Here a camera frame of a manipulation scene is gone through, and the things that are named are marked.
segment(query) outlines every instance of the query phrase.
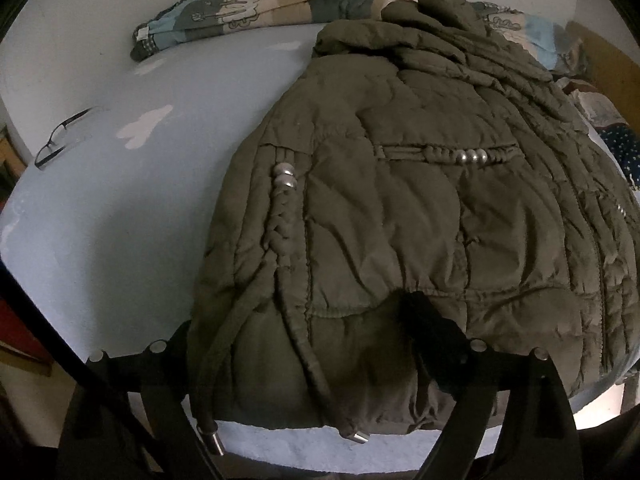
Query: red object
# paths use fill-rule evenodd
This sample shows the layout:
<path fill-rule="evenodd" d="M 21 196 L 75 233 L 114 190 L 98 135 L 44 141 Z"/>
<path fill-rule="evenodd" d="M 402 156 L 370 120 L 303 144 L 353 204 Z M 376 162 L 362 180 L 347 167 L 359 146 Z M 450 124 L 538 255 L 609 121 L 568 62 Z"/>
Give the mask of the red object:
<path fill-rule="evenodd" d="M 0 298 L 0 341 L 31 357 L 52 363 L 53 359 L 31 332 L 11 310 L 8 303 Z"/>

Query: black metal bracket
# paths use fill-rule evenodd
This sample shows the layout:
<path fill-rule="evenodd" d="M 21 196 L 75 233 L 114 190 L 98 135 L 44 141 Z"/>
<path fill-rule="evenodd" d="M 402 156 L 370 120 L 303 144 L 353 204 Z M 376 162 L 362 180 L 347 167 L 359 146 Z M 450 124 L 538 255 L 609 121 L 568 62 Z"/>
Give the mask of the black metal bracket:
<path fill-rule="evenodd" d="M 186 395 L 184 345 L 188 323 L 165 342 L 140 354 L 110 358 L 102 352 L 87 366 L 120 392 L 140 393 L 146 418 L 161 445 L 164 478 L 223 480 L 182 408 Z M 58 478 L 65 480 L 155 478 L 141 447 L 111 413 L 81 386 L 76 388 L 60 441 Z"/>
<path fill-rule="evenodd" d="M 401 316 L 428 373 L 457 401 L 416 480 L 467 478 L 501 390 L 510 390 L 509 402 L 481 477 L 583 479 L 574 416 L 546 351 L 536 348 L 521 356 L 468 340 L 421 292 L 405 296 Z"/>

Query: quilted fabric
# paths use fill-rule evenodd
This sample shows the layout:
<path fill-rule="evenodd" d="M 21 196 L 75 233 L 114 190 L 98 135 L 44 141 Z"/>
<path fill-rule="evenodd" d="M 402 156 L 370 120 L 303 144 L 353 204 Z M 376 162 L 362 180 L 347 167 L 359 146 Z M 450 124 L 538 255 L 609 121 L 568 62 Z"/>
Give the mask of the quilted fabric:
<path fill-rule="evenodd" d="M 189 338 L 204 430 L 441 429 L 405 290 L 498 350 L 546 348 L 570 395 L 640 336 L 640 211 L 550 73 L 465 0 L 382 19 L 327 25 L 232 159 Z"/>

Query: eyeglasses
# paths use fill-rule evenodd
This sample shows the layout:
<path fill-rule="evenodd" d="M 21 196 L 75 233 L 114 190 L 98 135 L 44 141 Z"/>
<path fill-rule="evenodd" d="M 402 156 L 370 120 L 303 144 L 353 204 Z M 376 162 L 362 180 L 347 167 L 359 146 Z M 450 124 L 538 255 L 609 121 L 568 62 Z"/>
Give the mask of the eyeglasses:
<path fill-rule="evenodd" d="M 66 130 L 66 127 L 69 126 L 72 122 L 77 121 L 80 117 L 84 116 L 86 113 L 93 109 L 94 107 L 82 110 L 81 112 L 78 112 L 77 114 L 69 117 L 65 121 L 62 121 L 58 126 L 56 126 L 51 132 L 47 143 L 40 149 L 40 151 L 36 155 L 36 159 L 33 165 L 39 170 L 42 170 L 45 164 L 52 161 L 65 148 L 68 148 L 69 144 L 62 143 L 62 130 Z"/>

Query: silver bead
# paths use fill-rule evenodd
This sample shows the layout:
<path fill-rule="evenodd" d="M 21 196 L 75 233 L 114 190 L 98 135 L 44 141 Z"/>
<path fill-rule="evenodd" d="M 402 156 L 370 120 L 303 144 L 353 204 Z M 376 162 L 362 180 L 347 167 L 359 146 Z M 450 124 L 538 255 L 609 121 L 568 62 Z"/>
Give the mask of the silver bead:
<path fill-rule="evenodd" d="M 480 157 L 476 153 L 476 150 L 466 150 L 466 160 L 468 162 L 472 162 L 474 164 L 477 164 L 478 160 L 480 160 Z"/>
<path fill-rule="evenodd" d="M 457 164 L 466 164 L 466 153 L 465 153 L 465 150 L 457 150 L 456 151 L 456 163 Z"/>
<path fill-rule="evenodd" d="M 293 176 L 293 166 L 288 162 L 281 162 L 273 167 L 273 174 L 274 176 L 283 174 Z"/>
<path fill-rule="evenodd" d="M 276 186 L 289 186 L 295 189 L 295 187 L 298 184 L 298 181 L 292 175 L 288 173 L 283 173 L 278 175 L 276 178 L 274 178 L 273 183 Z"/>
<path fill-rule="evenodd" d="M 480 158 L 480 164 L 486 164 L 489 161 L 489 155 L 482 148 L 476 150 L 478 157 Z"/>

